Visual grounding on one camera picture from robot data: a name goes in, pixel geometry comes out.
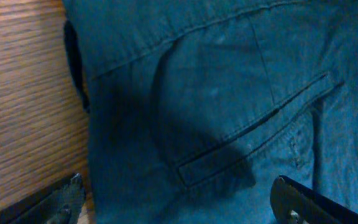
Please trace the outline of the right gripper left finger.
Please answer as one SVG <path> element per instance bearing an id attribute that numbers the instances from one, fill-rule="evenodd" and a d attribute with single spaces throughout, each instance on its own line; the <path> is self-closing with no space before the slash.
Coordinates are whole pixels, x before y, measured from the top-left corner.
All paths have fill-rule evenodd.
<path id="1" fill-rule="evenodd" d="M 76 224 L 86 192 L 79 173 L 68 175 L 0 211 L 0 224 Z"/>

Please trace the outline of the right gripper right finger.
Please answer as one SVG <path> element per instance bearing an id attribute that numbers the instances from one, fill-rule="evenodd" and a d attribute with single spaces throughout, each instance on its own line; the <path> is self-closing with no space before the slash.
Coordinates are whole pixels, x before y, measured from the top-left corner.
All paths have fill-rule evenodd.
<path id="1" fill-rule="evenodd" d="M 358 213 L 284 175 L 278 176 L 272 184 L 270 205 L 278 223 L 358 223 Z"/>

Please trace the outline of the navy blue shorts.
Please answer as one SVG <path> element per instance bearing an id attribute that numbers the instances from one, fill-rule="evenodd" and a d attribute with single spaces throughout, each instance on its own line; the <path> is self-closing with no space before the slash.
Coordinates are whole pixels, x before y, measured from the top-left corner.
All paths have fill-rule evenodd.
<path id="1" fill-rule="evenodd" d="M 274 223 L 279 175 L 358 213 L 358 1 L 63 5 L 97 223 Z"/>

